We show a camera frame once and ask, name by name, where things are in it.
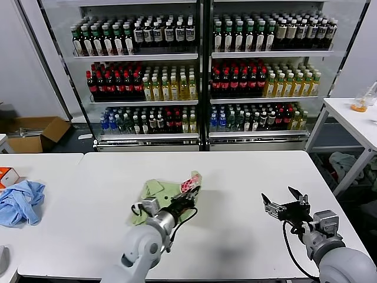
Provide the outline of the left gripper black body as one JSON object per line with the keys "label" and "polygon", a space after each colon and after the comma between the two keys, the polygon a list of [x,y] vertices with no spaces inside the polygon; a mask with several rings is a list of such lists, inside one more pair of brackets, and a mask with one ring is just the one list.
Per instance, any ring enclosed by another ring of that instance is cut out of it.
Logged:
{"label": "left gripper black body", "polygon": [[187,209],[195,207],[195,196],[193,194],[180,194],[172,198],[170,209],[175,213],[183,213]]}

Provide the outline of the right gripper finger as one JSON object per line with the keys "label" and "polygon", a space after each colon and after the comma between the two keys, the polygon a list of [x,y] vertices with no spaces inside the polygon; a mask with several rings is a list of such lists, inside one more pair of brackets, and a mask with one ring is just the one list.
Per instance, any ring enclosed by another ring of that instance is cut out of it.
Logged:
{"label": "right gripper finger", "polygon": [[297,189],[294,189],[292,187],[288,187],[289,192],[293,195],[293,197],[299,201],[300,205],[308,205],[308,195],[301,194]]}
{"label": "right gripper finger", "polygon": [[287,208],[285,206],[271,202],[264,193],[261,193],[261,196],[263,199],[264,211],[270,216],[279,217],[280,214],[286,212]]}

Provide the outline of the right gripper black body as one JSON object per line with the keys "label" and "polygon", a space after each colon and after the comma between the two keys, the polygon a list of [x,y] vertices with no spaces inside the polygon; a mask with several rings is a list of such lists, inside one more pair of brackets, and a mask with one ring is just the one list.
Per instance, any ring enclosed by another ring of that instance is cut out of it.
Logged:
{"label": "right gripper black body", "polygon": [[280,221],[310,222],[310,204],[301,204],[299,201],[285,203],[283,210],[279,212]]}

